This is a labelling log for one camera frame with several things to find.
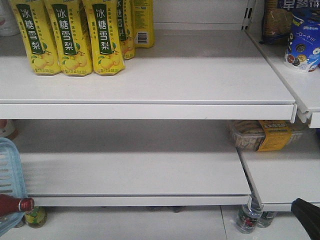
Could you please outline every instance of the red bottle cap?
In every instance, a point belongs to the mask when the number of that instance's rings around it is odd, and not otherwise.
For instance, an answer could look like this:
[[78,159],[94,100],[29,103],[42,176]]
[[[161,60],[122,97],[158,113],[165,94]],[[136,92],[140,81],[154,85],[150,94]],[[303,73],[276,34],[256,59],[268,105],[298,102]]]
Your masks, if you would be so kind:
[[19,202],[20,212],[29,212],[35,207],[35,201],[32,198],[24,198]]

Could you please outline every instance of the juice bottle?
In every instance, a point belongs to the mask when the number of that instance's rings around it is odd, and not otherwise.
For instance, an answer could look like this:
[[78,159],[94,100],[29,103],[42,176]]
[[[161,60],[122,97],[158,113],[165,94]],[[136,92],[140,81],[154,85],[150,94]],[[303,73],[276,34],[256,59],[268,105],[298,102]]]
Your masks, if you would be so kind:
[[124,60],[135,56],[134,29],[132,18],[132,0],[117,1],[117,21]]
[[115,75],[125,68],[117,22],[118,0],[84,0],[94,71]]
[[133,31],[136,48],[155,44],[153,0],[133,0]]
[[88,22],[81,0],[44,0],[56,39],[61,70],[83,77],[93,71]]
[[43,0],[10,0],[26,56],[37,75],[61,72],[50,20]]

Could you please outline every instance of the cookie package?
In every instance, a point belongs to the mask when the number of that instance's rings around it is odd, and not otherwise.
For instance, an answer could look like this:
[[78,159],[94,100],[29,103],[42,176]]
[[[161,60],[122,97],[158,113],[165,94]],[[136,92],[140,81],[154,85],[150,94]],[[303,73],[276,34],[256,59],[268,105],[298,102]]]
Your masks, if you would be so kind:
[[286,45],[291,32],[292,11],[300,8],[320,8],[320,1],[265,0],[262,20],[263,43]]

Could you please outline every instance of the plastic basket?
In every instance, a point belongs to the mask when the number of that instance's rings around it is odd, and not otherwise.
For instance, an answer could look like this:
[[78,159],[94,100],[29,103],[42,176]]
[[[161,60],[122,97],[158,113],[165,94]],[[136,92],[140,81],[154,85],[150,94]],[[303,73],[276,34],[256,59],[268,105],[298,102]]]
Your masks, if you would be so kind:
[[[0,137],[0,194],[27,197],[19,152],[15,144],[4,137]],[[15,212],[0,217],[0,236],[16,226],[24,214]]]

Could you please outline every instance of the food package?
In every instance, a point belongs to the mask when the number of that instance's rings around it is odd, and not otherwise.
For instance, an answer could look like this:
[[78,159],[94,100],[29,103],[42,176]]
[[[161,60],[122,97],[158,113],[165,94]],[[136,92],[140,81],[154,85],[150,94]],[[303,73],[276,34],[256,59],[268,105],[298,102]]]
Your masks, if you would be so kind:
[[56,41],[43,0],[10,0],[22,35],[26,56],[37,75],[61,72]]
[[133,0],[133,31],[136,48],[155,44],[153,0]]
[[111,76],[125,68],[117,22],[118,0],[84,0],[94,71]]
[[313,72],[320,63],[320,9],[304,7],[292,13],[284,64],[298,72]]
[[263,42],[286,45],[293,20],[292,10],[319,7],[318,0],[265,0],[262,21]]
[[284,129],[278,130],[280,134],[285,136],[277,136],[277,130],[273,130],[276,135],[276,142],[272,142],[272,148],[261,149],[262,145],[266,143],[266,132],[258,120],[228,120],[227,128],[231,140],[235,147],[247,151],[275,151],[280,150],[286,145],[296,142],[304,134],[308,126],[300,121],[290,123],[282,120],[263,121],[270,127],[287,127],[289,134],[284,133]]
[[88,21],[81,0],[44,0],[48,10],[61,70],[83,77],[93,71]]

